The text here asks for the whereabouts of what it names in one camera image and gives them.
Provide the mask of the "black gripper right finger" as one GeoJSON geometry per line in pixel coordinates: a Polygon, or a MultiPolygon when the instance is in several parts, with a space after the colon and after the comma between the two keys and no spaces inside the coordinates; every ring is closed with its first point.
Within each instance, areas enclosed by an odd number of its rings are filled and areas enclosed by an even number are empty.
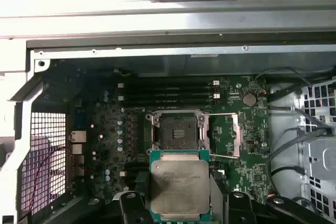
{"type": "Polygon", "coordinates": [[[330,223],[286,197],[269,196],[261,204],[247,193],[231,191],[217,170],[211,169],[209,177],[212,216],[218,223],[330,223]]]}

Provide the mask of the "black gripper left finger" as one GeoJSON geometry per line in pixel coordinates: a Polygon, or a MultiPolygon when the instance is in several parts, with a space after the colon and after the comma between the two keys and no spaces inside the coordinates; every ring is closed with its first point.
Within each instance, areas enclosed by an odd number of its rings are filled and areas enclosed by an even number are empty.
{"type": "Polygon", "coordinates": [[[99,198],[69,202],[49,218],[50,223],[150,223],[146,206],[150,173],[139,172],[133,191],[123,191],[106,204],[99,198]]]}

